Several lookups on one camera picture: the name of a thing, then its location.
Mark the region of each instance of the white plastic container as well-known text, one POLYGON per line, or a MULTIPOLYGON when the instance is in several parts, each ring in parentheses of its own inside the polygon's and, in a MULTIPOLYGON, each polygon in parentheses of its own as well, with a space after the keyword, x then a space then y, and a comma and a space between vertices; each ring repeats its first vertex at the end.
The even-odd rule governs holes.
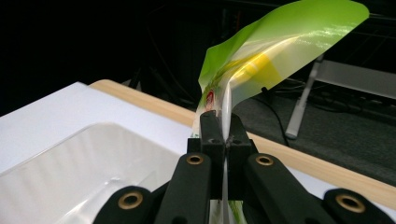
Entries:
POLYGON ((170 180, 178 158, 119 125, 92 125, 0 175, 0 223, 92 223, 118 189, 170 180))

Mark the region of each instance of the green plastic bag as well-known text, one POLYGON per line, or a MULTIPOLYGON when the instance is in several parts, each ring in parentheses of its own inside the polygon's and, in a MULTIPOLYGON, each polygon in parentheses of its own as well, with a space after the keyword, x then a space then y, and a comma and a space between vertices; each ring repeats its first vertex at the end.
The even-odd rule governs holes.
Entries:
POLYGON ((193 136, 199 137, 202 113, 216 110, 219 117, 231 116, 235 105, 263 87, 270 90, 315 60, 368 16, 368 9, 353 1, 297 1, 278 7, 210 48, 199 77, 203 96, 193 136), (232 101, 226 105, 230 108, 223 106, 226 92, 231 94, 232 101))

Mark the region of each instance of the black cable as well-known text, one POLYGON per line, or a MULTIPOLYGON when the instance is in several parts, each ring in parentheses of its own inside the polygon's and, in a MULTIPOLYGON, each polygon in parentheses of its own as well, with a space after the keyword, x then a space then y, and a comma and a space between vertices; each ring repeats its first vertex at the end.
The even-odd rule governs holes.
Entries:
POLYGON ((136 89, 139 84, 140 77, 142 75, 142 67, 138 67, 137 70, 134 71, 134 75, 131 77, 131 81, 129 82, 129 87, 136 89))
MULTIPOLYGON (((147 15, 147 19, 149 18, 149 16, 161 9, 163 9, 166 5, 163 5, 161 7, 157 7, 154 10, 152 10, 148 15, 147 15)), ((177 85, 177 87, 187 96, 190 98, 190 100, 192 100, 193 102, 195 102, 196 100, 194 99, 194 97, 192 97, 187 91, 186 89, 184 89, 181 84, 177 81, 175 75, 173 74, 173 72, 171 71, 171 69, 169 68, 168 63, 166 62, 165 58, 163 57, 160 49, 158 48, 157 42, 155 41, 154 37, 152 36, 151 30, 149 29, 149 23, 147 22, 146 25, 146 29, 148 32, 148 37, 151 41, 152 46, 154 47, 155 51, 157 52, 158 56, 160 57, 161 62, 163 63, 166 71, 168 72, 169 76, 173 79, 173 81, 175 82, 175 84, 177 85)))
POLYGON ((259 98, 258 96, 260 96, 260 95, 256 95, 256 96, 252 97, 251 99, 256 100, 256 101, 266 105, 274 113, 274 115, 276 116, 277 122, 279 123, 280 131, 282 132, 283 141, 285 142, 285 145, 287 147, 290 147, 288 137, 285 134, 285 129, 283 128, 283 125, 282 125, 282 122, 280 121, 279 115, 276 113, 276 111, 269 104, 267 104, 263 99, 259 98))
POLYGON ((310 99, 308 99, 308 103, 311 103, 311 105, 317 109, 321 109, 321 110, 324 110, 327 112, 332 112, 332 113, 359 114, 363 110, 363 107, 360 104, 355 102, 355 105, 357 106, 358 110, 353 111, 353 109, 351 107, 351 103, 353 101, 351 101, 351 100, 346 101, 346 100, 344 100, 345 97, 337 97, 337 94, 331 95, 332 99, 330 100, 330 102, 328 101, 328 97, 323 95, 323 92, 321 92, 319 94, 319 96, 322 98, 322 101, 325 102, 325 104, 319 104, 319 103, 315 102, 313 100, 315 95, 311 96, 310 99), (345 108, 344 109, 332 108, 335 105, 344 105, 345 108))
POLYGON ((153 67, 149 67, 148 68, 150 70, 150 73, 152 75, 154 75, 154 77, 157 78, 157 80, 160 82, 160 84, 163 86, 163 88, 165 89, 165 91, 168 93, 168 95, 171 97, 173 103, 175 103, 176 105, 180 105, 182 106, 182 103, 180 101, 180 99, 175 95, 175 93, 173 92, 172 88, 169 87, 166 83, 166 81, 163 79, 163 77, 161 76, 161 74, 157 71, 157 69, 153 68, 153 67))
MULTIPOLYGON (((323 88, 326 88, 328 86, 330 86, 330 84, 323 84, 323 85, 320 85, 320 86, 316 86, 316 87, 311 88, 311 91, 318 90, 318 89, 323 89, 323 88)), ((274 93, 303 93, 304 87, 305 86, 301 86, 301 85, 300 86, 294 86, 294 87, 277 87, 277 88, 274 88, 274 93)))

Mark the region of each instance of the white tray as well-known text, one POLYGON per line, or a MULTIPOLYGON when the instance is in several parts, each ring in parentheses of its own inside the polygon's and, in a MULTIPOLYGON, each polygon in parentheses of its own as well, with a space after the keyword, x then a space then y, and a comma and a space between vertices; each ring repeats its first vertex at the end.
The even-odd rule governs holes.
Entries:
POLYGON ((92 223, 118 189, 167 182, 178 158, 119 125, 92 125, 0 175, 0 223, 92 223))

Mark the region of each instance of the wooden table edge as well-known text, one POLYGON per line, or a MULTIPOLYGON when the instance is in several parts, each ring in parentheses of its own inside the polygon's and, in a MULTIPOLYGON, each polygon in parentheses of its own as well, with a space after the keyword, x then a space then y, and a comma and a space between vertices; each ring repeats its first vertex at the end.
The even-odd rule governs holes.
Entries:
MULTIPOLYGON (((192 127, 195 113, 181 106, 173 105, 109 79, 96 81, 90 87, 192 127)), ((248 133, 248 136, 254 141, 260 152, 279 158, 285 165, 333 184, 338 188, 354 190, 373 202, 396 210, 395 187, 285 147, 253 133, 248 133)))

